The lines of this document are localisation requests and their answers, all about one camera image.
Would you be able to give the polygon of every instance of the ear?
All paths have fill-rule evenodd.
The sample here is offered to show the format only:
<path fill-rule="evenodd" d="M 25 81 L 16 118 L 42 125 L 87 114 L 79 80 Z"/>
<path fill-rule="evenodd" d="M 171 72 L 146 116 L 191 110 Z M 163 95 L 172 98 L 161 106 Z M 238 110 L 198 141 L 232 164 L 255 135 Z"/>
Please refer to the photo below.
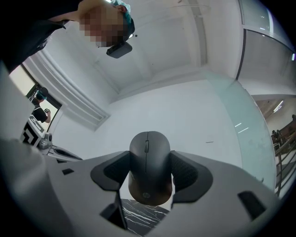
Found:
<path fill-rule="evenodd" d="M 126 13 L 127 9 L 124 5 L 117 5 L 115 6 L 115 8 L 117 8 L 118 11 L 122 12 L 122 13 Z"/>

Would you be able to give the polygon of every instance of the computer mouse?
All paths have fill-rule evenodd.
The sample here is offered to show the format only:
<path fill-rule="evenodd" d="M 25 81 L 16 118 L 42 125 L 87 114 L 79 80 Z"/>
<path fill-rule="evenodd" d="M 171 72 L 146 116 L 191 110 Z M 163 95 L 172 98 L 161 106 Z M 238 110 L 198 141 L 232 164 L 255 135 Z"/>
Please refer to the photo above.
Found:
<path fill-rule="evenodd" d="M 172 195 L 170 143 L 157 131 L 141 132 L 130 143 L 129 192 L 139 203 L 158 206 Z"/>

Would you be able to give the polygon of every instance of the mouse scroll wheel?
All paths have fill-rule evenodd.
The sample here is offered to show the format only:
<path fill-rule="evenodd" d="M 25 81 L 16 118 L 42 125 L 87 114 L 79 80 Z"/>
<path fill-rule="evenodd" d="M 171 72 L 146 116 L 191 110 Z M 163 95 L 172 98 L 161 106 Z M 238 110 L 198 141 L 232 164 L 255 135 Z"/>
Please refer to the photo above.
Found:
<path fill-rule="evenodd" d="M 146 141 L 145 142 L 145 150 L 144 150 L 145 153 L 148 153 L 149 152 L 149 141 Z"/>

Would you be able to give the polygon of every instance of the black marble surface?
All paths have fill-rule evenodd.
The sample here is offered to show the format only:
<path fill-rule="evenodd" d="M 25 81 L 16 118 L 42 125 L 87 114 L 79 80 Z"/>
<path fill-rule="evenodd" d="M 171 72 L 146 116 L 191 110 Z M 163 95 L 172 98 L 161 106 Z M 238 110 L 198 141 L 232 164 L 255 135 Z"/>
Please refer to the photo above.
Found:
<path fill-rule="evenodd" d="M 160 206 L 147 206 L 135 200 L 121 199 L 128 230 L 138 236 L 145 236 L 168 213 Z"/>

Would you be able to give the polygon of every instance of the window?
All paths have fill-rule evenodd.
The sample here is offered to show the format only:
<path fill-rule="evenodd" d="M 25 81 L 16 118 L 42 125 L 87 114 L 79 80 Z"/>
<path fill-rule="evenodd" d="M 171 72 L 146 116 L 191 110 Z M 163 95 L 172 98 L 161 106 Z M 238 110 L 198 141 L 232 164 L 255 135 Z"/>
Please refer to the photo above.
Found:
<path fill-rule="evenodd" d="M 37 90 L 42 88 L 40 85 L 28 72 L 28 70 L 23 66 L 18 66 L 11 74 L 10 78 L 16 87 L 21 91 L 21 93 L 26 96 L 27 98 L 33 96 Z M 55 118 L 55 115 L 61 108 L 61 103 L 56 101 L 50 94 L 47 96 L 47 100 L 40 103 L 40 107 L 44 109 L 49 109 L 51 112 L 51 122 L 41 123 L 41 126 L 44 128 L 45 131 L 48 131 L 52 121 Z"/>

